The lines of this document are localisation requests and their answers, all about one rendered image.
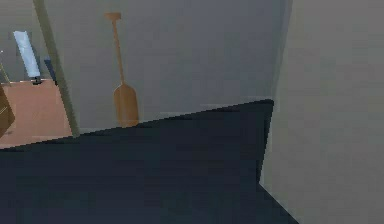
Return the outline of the brown wooden furniture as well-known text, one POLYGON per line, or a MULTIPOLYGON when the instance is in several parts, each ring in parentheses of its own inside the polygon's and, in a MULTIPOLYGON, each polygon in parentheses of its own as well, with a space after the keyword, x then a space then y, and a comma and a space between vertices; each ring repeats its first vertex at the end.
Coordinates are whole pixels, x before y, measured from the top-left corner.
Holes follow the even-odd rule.
POLYGON ((12 111, 10 102, 3 87, 0 85, 0 138, 9 129, 14 121, 15 115, 12 111))

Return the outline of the brown wooden paddle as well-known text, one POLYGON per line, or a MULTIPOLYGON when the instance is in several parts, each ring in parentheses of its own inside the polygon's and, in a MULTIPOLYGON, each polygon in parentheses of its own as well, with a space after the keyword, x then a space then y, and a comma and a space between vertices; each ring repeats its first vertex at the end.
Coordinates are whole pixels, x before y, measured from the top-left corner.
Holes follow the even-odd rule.
POLYGON ((113 92, 115 110, 118 123, 121 127, 132 127, 139 123, 139 111, 136 91, 125 82, 120 41, 117 31, 117 21, 121 19, 120 12, 107 12, 104 16, 111 21, 116 57, 119 68, 120 84, 113 92))

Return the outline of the pale blue standing panel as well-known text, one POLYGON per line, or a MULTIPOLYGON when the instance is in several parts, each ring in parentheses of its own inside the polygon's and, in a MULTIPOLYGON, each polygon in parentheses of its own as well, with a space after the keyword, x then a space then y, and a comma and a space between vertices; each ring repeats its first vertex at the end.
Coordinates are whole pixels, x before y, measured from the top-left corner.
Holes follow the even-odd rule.
POLYGON ((33 85, 41 84, 41 73, 28 33, 26 31, 14 31, 13 35, 22 57, 27 76, 30 78, 33 85))

